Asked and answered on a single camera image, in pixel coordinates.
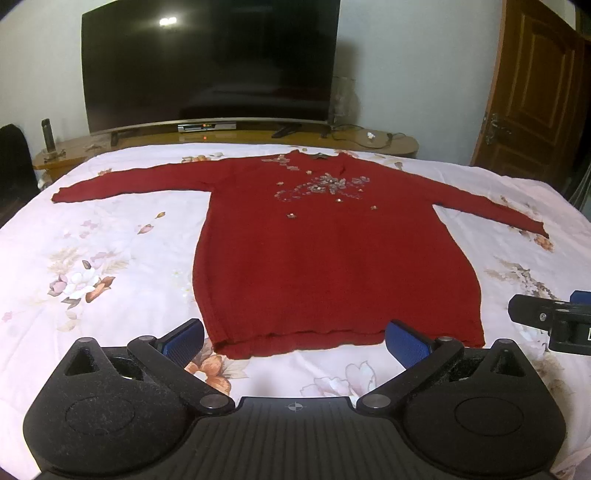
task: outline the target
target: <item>door lock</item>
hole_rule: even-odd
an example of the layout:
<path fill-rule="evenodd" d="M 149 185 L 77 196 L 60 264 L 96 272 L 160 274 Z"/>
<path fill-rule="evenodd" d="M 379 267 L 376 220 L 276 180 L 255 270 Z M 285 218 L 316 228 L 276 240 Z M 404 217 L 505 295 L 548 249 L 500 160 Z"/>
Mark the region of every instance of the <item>door lock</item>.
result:
<path fill-rule="evenodd" d="M 492 143 L 496 139 L 496 133 L 498 131 L 501 131 L 501 132 L 503 132 L 503 133 L 505 133 L 507 135 L 512 135 L 513 134 L 513 131 L 511 130 L 511 128 L 503 127 L 499 123 L 499 115 L 498 115 L 498 113 L 493 113 L 491 115 L 491 123 L 489 124 L 489 127 L 488 127 L 488 133 L 486 134 L 486 137 L 485 137 L 486 145 L 492 145 Z"/>

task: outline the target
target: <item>sequin flower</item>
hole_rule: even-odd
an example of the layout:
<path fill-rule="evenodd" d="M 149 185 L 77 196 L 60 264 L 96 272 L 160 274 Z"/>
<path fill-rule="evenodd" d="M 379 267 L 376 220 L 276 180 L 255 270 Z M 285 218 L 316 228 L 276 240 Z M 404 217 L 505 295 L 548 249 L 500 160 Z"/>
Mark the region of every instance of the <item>sequin flower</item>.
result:
<path fill-rule="evenodd" d="M 329 192 L 334 195 L 339 189 L 344 189 L 346 187 L 345 183 L 345 179 L 339 180 L 333 177 L 330 173 L 325 173 L 324 175 L 320 176 L 317 184 L 328 187 Z"/>

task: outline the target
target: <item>cable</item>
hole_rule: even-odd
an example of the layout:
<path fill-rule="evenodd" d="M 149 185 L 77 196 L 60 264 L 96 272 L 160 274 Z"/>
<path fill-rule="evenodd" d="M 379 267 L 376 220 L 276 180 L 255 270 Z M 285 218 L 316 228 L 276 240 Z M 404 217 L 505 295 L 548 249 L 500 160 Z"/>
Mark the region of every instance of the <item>cable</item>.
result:
<path fill-rule="evenodd" d="M 344 131 L 346 130 L 346 127 L 354 127 L 356 130 L 364 130 L 363 127 L 359 126 L 359 125 L 355 125 L 355 124 L 343 124 L 343 125 L 338 125 L 335 127 L 331 127 L 330 129 L 330 136 L 332 137 L 333 140 L 336 141 L 349 141 L 349 142 L 353 142 L 354 144 L 357 144 L 360 147 L 363 148 L 367 148 L 369 150 L 381 150 L 383 148 L 388 148 L 390 145 L 392 145 L 392 140 L 394 140 L 394 137 L 396 135 L 401 135 L 401 137 L 399 138 L 404 138 L 406 137 L 405 134 L 403 134 L 402 132 L 398 132 L 395 134 L 392 134 L 390 132 L 386 133 L 386 135 L 388 136 L 388 139 L 386 140 L 386 143 L 384 145 L 381 145 L 379 147 L 374 147 L 372 145 L 365 145 L 363 143 L 357 142 L 357 140 L 353 140 L 351 138 L 336 138 L 335 137 L 335 132 L 340 132 L 340 131 Z"/>

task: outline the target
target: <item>television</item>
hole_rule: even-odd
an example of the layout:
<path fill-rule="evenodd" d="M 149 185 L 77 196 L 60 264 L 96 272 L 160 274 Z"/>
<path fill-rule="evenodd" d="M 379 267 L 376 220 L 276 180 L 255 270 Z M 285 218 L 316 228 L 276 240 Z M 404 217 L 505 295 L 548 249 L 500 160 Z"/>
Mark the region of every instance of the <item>television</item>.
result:
<path fill-rule="evenodd" d="M 340 0 L 116 0 L 82 16 L 92 133 L 329 120 Z"/>

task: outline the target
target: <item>wooden door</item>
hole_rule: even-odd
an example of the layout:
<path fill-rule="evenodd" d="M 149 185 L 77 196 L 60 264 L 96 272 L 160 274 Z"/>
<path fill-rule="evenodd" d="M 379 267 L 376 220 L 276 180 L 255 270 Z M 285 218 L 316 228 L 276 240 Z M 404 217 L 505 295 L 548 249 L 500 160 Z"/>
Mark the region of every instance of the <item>wooden door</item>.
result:
<path fill-rule="evenodd" d="M 540 0 L 504 0 L 495 75 L 471 165 L 562 188 L 584 123 L 583 56 L 584 40 Z"/>

